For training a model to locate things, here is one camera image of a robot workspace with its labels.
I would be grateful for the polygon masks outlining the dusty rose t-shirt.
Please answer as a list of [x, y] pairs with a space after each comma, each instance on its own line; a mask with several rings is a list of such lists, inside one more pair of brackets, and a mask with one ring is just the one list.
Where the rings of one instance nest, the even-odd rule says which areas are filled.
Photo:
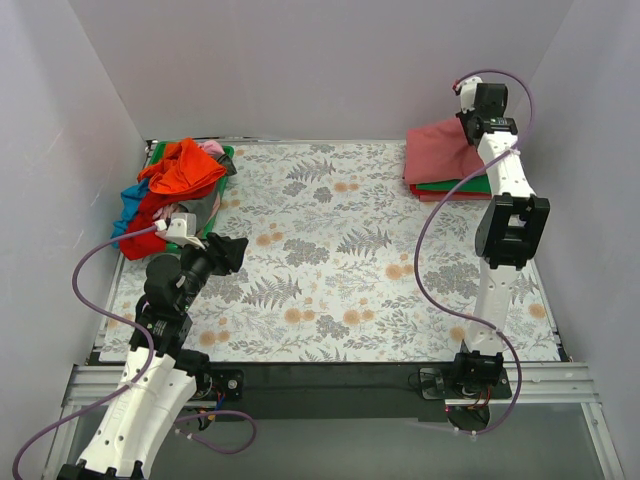
[[484, 166], [455, 117], [410, 129], [405, 151], [408, 185], [461, 180]]

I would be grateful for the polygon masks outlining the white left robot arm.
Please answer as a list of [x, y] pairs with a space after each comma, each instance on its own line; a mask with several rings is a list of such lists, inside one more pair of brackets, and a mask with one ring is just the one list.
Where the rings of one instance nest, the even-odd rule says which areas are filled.
[[180, 255], [162, 254], [146, 267], [144, 293], [136, 305], [116, 391], [88, 446], [61, 479], [146, 479], [180, 410], [213, 389], [207, 354], [184, 343], [192, 326], [189, 309], [212, 276], [240, 271], [248, 241], [215, 233]]

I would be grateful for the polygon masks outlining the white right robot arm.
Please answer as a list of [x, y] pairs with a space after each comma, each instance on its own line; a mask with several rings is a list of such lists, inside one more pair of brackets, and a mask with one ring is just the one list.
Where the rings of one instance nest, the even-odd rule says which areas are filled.
[[452, 367], [454, 389], [471, 398], [507, 382], [505, 344], [498, 333], [506, 325], [515, 282], [538, 249], [550, 203], [537, 196], [526, 179], [517, 126], [505, 116], [507, 86], [473, 76], [454, 91], [461, 104], [456, 117], [486, 167], [491, 191], [475, 235], [480, 284], [473, 315], [481, 321], [470, 323]]

